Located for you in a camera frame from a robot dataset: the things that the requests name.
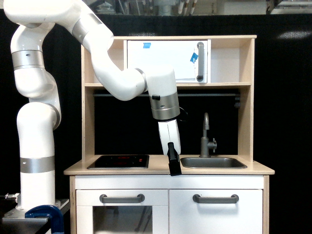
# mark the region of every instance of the oven door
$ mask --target oven door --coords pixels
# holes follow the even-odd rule
[[[77,234],[168,234],[168,190],[77,190]]]

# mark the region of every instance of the microwave handle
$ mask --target microwave handle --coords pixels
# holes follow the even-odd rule
[[[197,43],[198,48],[198,76],[196,77],[198,82],[204,80],[204,43]]]
[[[99,200],[102,203],[141,203],[145,200],[145,196],[139,194],[136,197],[107,197],[107,195],[102,194],[99,196]]]

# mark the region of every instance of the blue sticker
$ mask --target blue sticker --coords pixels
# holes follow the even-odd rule
[[[195,53],[193,53],[193,55],[192,55],[192,57],[191,57],[191,62],[192,63],[195,63],[196,62],[196,60],[198,59],[198,55],[197,54],[195,54]]]
[[[149,49],[151,47],[151,44],[149,42],[143,43],[143,49]]]

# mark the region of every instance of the oven window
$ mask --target oven window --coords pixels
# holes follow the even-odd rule
[[[153,233],[151,206],[94,206],[94,234]]]

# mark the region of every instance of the toy kitchen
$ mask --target toy kitchen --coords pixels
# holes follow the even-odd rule
[[[255,40],[254,35],[114,38],[108,54],[120,70],[159,61],[174,67],[181,121],[196,119],[190,128],[199,132],[183,140],[189,134],[179,126],[181,171],[176,176],[170,157],[161,151],[156,123],[143,135],[148,139],[139,154],[127,154],[123,132],[136,132],[131,138],[142,135],[148,117],[130,127],[124,114],[126,123],[111,128],[112,116],[126,107],[113,103],[95,77],[90,53],[81,47],[82,159],[64,172],[70,177],[72,234],[269,233],[269,176],[274,170],[254,161]],[[225,96],[234,117],[222,113],[225,105],[207,99]],[[189,107],[183,100],[191,102]],[[140,115],[134,108],[127,110],[129,116]],[[140,109],[153,119],[148,104]],[[214,113],[229,120],[223,123]],[[227,122],[234,133],[227,132]],[[148,147],[159,153],[149,155]]]

